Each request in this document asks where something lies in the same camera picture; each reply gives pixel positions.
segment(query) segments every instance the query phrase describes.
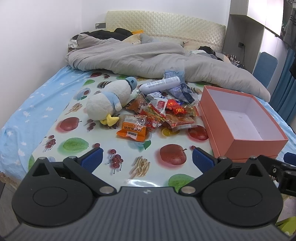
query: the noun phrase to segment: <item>stuffed animal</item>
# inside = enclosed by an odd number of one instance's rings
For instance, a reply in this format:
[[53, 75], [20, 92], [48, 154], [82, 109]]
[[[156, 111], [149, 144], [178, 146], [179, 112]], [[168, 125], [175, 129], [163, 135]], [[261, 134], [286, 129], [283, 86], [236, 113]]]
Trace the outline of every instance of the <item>stuffed animal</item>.
[[86, 104], [89, 118], [100, 121], [103, 125], [113, 126], [119, 120], [119, 117], [112, 117], [113, 113], [127, 104], [136, 87], [137, 80], [134, 77], [107, 84], [100, 93], [89, 98]]

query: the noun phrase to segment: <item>open cardboard box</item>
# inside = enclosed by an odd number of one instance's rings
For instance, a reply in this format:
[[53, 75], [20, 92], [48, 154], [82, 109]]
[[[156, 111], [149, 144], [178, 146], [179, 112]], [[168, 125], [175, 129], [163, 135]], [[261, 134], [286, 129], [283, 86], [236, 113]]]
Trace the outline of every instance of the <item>open cardboard box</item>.
[[250, 156], [276, 158], [287, 136], [250, 94], [205, 86], [199, 113], [215, 157], [227, 156], [245, 162]]

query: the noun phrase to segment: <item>floor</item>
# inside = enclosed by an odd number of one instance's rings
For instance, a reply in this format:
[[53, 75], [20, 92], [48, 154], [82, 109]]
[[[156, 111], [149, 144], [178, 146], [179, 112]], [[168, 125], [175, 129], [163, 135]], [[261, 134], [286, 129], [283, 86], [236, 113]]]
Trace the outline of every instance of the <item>floor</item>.
[[[10, 233], [19, 223], [11, 207], [12, 196], [15, 189], [10, 185], [5, 185], [0, 198], [0, 236], [4, 237]], [[284, 202], [283, 210], [278, 221], [296, 216], [296, 198], [287, 199]]]

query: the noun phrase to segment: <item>wall outlet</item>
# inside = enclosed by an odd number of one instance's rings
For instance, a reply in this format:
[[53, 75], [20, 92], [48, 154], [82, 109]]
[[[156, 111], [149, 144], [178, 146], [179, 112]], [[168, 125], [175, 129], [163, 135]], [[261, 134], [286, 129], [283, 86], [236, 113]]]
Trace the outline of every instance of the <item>wall outlet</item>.
[[96, 29], [106, 28], [106, 23], [96, 23]]
[[239, 47], [239, 48], [242, 48], [242, 47], [244, 47], [244, 44], [243, 44], [243, 43], [241, 43], [241, 42], [239, 42], [239, 45], [238, 45], [238, 47]]

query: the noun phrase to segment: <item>quilted headboard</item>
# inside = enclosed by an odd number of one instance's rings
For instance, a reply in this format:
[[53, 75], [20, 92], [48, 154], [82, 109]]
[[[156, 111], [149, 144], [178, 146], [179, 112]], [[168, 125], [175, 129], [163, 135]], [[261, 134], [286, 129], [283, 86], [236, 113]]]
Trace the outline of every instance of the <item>quilted headboard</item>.
[[161, 41], [182, 43], [194, 41], [222, 51], [226, 27], [200, 18], [179, 14], [149, 11], [108, 11], [106, 30], [143, 29], [145, 34]]

